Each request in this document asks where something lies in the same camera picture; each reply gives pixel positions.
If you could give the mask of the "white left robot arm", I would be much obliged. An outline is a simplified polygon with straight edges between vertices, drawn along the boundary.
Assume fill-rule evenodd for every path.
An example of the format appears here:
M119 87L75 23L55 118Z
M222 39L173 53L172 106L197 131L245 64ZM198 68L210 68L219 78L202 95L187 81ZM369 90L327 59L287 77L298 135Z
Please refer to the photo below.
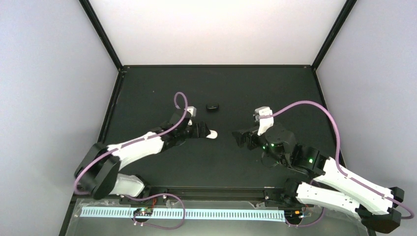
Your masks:
M95 143L74 173L74 192L101 200L109 195L137 197L145 188L138 175L121 170L144 157L164 152L191 138L215 139L218 134L203 121L196 121L196 108L178 109L170 120L146 134L124 143Z

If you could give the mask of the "black earbud charging case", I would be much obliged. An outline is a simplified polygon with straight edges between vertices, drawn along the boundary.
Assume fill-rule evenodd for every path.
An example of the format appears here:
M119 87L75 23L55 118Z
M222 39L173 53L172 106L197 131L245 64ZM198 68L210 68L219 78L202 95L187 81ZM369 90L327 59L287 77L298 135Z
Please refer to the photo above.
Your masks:
M208 112L215 112L219 110L219 103L207 103L206 104L206 110Z

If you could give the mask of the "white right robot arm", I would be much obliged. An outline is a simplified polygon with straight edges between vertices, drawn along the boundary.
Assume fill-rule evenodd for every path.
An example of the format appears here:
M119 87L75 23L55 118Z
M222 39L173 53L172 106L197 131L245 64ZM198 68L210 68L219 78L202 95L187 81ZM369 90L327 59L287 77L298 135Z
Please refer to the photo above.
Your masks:
M381 187L337 166L332 157L296 141L293 132L276 123L232 132L239 147L261 148L263 155L278 165L300 173L307 181L288 179L278 191L278 199L292 207L317 205L342 212L379 233L389 234L401 223L396 210L404 198L399 187Z

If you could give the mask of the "white earbud charging case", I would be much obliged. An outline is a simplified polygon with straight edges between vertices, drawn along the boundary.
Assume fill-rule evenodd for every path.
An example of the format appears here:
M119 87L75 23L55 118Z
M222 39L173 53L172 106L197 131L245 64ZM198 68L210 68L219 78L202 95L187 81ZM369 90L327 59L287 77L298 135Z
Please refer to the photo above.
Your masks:
M218 133L214 130L210 130L210 133L206 136L208 139L216 139L218 137Z

